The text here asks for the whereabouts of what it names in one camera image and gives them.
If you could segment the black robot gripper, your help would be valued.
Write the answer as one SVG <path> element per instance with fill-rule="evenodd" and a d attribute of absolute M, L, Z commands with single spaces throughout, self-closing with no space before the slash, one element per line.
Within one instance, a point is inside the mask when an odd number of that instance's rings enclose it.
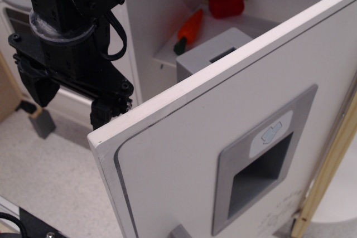
<path fill-rule="evenodd" d="M 14 33 L 8 42 L 16 50 L 21 81 L 39 106 L 47 107 L 60 87 L 66 87 L 92 100 L 93 130 L 131 108 L 134 86 L 113 65 L 126 52 L 127 36 L 112 12 L 64 33 L 35 12 L 30 25 L 30 34 Z"/>

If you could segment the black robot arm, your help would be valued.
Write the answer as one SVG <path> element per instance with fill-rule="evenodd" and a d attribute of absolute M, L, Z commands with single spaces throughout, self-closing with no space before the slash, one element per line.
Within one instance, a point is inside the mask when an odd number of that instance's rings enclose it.
<path fill-rule="evenodd" d="M 131 108 L 134 87 L 113 65 L 127 50 L 126 32 L 112 11 L 124 1 L 31 0 L 31 33 L 13 33 L 8 42 L 39 106 L 64 86 L 92 100 L 94 129 Z"/>

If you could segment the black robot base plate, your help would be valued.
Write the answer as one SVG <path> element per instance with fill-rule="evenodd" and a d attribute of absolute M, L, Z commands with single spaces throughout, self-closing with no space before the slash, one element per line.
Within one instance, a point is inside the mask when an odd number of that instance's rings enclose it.
<path fill-rule="evenodd" d="M 17 232 L 1 232 L 1 237 L 67 237 L 21 207 L 16 212 L 1 211 L 1 220 L 18 228 Z"/>

